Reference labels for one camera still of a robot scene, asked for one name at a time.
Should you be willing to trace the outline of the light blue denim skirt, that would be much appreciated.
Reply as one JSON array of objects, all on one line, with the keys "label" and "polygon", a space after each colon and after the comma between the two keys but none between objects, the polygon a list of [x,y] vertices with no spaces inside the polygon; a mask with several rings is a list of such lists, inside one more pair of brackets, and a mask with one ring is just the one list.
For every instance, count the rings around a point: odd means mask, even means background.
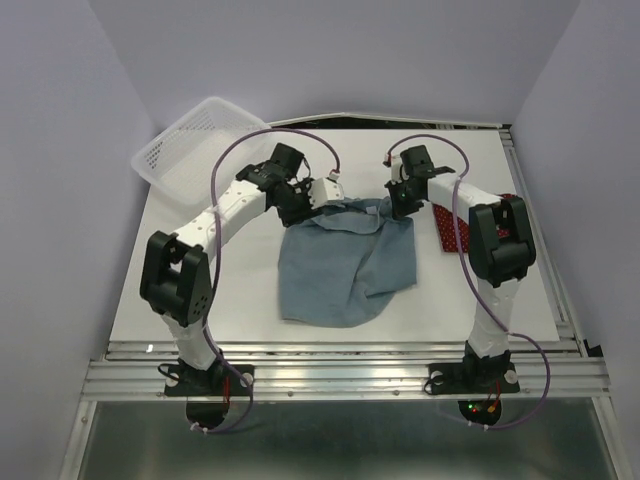
[{"label": "light blue denim skirt", "polygon": [[285,231],[278,259],[285,320],[357,327],[416,284],[414,222],[394,218],[389,198],[346,199]]}]

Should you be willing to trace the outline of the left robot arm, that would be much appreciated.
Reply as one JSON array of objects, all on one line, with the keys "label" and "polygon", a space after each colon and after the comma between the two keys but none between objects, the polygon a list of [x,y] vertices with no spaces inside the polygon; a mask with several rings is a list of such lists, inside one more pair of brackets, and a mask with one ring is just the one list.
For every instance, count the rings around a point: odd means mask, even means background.
[{"label": "left robot arm", "polygon": [[140,296],[169,328],[179,352],[176,364],[158,370],[169,386],[191,384],[215,392],[231,374],[207,326],[218,287],[222,247],[271,208],[289,226],[311,216],[312,178],[298,179],[305,155],[282,143],[269,159],[245,166],[213,204],[191,222],[149,238]]}]

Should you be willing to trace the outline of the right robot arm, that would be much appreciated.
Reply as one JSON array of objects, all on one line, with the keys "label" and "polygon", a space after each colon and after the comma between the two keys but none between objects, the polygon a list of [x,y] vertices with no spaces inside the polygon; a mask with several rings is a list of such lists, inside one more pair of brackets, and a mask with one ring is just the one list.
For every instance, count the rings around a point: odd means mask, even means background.
[{"label": "right robot arm", "polygon": [[457,363],[432,364],[425,389],[431,395],[484,393],[495,386],[518,391],[509,337],[515,295],[536,261],[528,210],[518,196],[500,197],[434,165],[425,146],[387,154],[385,187],[400,219],[426,203],[452,215],[462,269],[476,299],[471,333]]}]

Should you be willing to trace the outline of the red polka dot skirt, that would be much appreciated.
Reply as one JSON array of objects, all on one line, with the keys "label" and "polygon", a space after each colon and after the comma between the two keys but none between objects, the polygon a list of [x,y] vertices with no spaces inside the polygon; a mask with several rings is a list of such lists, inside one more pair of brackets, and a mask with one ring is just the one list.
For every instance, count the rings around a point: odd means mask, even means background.
[{"label": "red polka dot skirt", "polygon": [[457,214],[453,212],[453,193],[434,194],[432,210],[440,244],[445,253],[463,253],[497,248],[512,236],[504,223],[502,201],[513,195],[497,195],[460,190]]}]

